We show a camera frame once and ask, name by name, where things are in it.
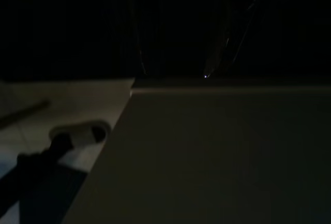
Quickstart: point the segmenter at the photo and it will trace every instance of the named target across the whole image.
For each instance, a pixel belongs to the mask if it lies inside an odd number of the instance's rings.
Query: slipper
[[[73,148],[97,144],[106,141],[111,132],[110,125],[105,121],[89,121],[74,125],[64,125],[53,128],[49,137],[69,135]]]

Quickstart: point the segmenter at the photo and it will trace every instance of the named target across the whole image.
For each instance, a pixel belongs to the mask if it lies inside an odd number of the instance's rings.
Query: floor
[[[49,146],[48,132],[57,125],[102,119],[115,126],[134,79],[83,82],[0,83],[0,116],[48,99],[51,106],[0,130],[0,177],[16,164],[18,153],[39,152]],[[60,163],[90,171],[103,145],[67,154]],[[0,224],[18,224],[16,204]]]

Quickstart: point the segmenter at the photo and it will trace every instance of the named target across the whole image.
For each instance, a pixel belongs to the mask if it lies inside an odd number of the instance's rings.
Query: tiled floor
[[[19,152],[38,152],[49,146],[48,132],[57,125],[103,119],[114,127],[129,96],[133,79],[54,83],[0,83],[0,116],[43,99],[51,106],[0,130],[0,176],[15,165]],[[61,163],[89,171],[102,144],[67,154]],[[17,223],[13,211],[0,224]]]

